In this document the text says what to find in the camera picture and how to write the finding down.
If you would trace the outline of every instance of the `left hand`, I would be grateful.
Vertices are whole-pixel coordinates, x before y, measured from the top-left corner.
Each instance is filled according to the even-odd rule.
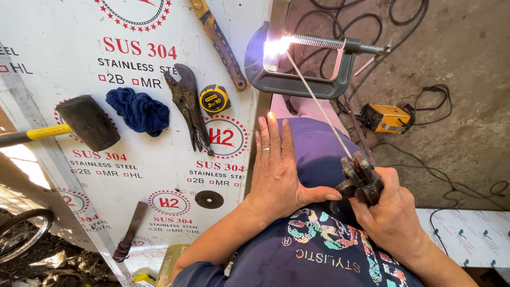
[[[260,224],[267,226],[313,202],[342,199],[333,188],[306,188],[299,182],[294,140],[287,119],[282,122],[281,137],[274,113],[267,113],[267,121],[259,117],[259,126],[260,132],[255,132],[257,157],[251,191],[242,204]]]

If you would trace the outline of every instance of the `person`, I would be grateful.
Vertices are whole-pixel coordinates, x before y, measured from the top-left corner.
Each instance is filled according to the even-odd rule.
[[[350,153],[360,150],[319,101]],[[421,228],[394,169],[375,168],[384,183],[375,206],[341,200],[332,187],[345,180],[343,148],[313,99],[290,102],[297,115],[273,95],[271,112],[259,117],[250,193],[180,255],[173,287],[477,286]]]

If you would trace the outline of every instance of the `concrete floor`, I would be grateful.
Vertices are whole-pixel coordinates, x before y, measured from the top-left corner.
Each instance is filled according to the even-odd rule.
[[[339,5],[339,0],[322,0],[323,5]],[[394,16],[403,21],[413,16],[420,7],[420,0],[397,1]],[[356,16],[371,12],[382,17],[384,29],[377,43],[395,45],[414,26],[398,27],[388,16],[390,0],[366,0],[340,12],[339,21],[345,26]],[[305,0],[291,2],[287,30],[293,32],[301,16],[316,7]],[[500,180],[510,180],[510,2],[504,0],[439,0],[430,1],[427,15],[417,31],[392,53],[368,78],[352,100],[358,112],[365,103],[397,105],[412,103],[425,86],[438,83],[448,85],[453,102],[453,113],[447,119],[427,125],[414,126],[404,135],[368,132],[369,143],[390,142],[424,160],[427,165],[448,174],[450,179],[461,182],[489,196],[491,185]],[[310,15],[300,26],[299,34],[332,37],[333,21],[326,15]],[[375,19],[365,18],[353,25],[348,37],[371,43],[377,35]],[[315,47],[296,46],[296,62]],[[333,70],[335,55],[330,55],[324,66],[326,76]],[[323,56],[316,55],[301,68],[318,71]],[[356,71],[371,55],[356,59]],[[290,64],[282,63],[286,68]],[[354,78],[354,84],[360,80]],[[426,93],[419,107],[436,106],[442,95]],[[448,105],[434,112],[419,112],[417,122],[428,122],[446,115]],[[341,116],[345,126],[352,126],[347,117]],[[419,165],[405,154],[382,146],[374,149],[378,165]],[[454,204],[443,199],[451,190],[424,169],[397,168],[402,186],[415,195],[418,207],[448,207]],[[459,190],[473,194],[456,185]],[[492,200],[510,209],[510,194]],[[500,209],[488,200],[474,199],[459,192],[448,195],[459,199],[459,208]]]

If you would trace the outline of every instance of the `locking pliers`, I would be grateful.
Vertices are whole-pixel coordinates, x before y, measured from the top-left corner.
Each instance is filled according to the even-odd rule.
[[[213,156],[214,151],[211,149],[209,135],[207,134],[206,125],[203,122],[202,112],[198,104],[198,89],[195,74],[188,66],[175,64],[174,67],[179,75],[181,75],[180,81],[177,82],[168,71],[165,71],[163,76],[165,77],[168,87],[172,91],[173,103],[177,106],[179,111],[181,111],[181,114],[183,114],[186,120],[193,150],[196,151],[196,143],[198,149],[202,151],[202,144],[198,140],[199,135],[203,145],[206,147],[207,155]]]

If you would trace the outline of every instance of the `stanley tape measure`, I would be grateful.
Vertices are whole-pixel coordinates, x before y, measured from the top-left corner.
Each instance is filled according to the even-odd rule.
[[[230,107],[230,100],[224,87],[209,85],[200,93],[200,106],[208,115],[214,115]]]

